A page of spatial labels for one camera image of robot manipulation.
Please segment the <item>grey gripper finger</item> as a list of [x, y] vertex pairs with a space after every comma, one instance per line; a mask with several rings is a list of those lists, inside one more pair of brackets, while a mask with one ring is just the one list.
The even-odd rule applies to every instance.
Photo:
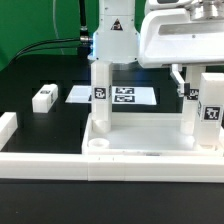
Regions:
[[180, 72], [182, 66], [180, 64], [172, 64], [170, 75], [177, 85], [177, 93], [179, 97], [185, 97], [190, 94], [190, 84], [186, 83], [182, 78]]

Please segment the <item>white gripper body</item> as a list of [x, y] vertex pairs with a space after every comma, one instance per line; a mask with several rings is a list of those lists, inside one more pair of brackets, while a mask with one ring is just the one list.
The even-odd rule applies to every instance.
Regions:
[[192, 21], [184, 8], [148, 13], [142, 23], [138, 62], [143, 68], [224, 63], [224, 20]]

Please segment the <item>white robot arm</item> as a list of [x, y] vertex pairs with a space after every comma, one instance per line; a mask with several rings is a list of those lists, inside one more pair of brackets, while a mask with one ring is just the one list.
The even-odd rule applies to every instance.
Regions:
[[135, 0], [99, 0], [89, 58], [170, 67], [180, 96], [190, 90], [183, 66], [224, 64], [224, 0], [146, 0], [144, 13], [136, 30]]

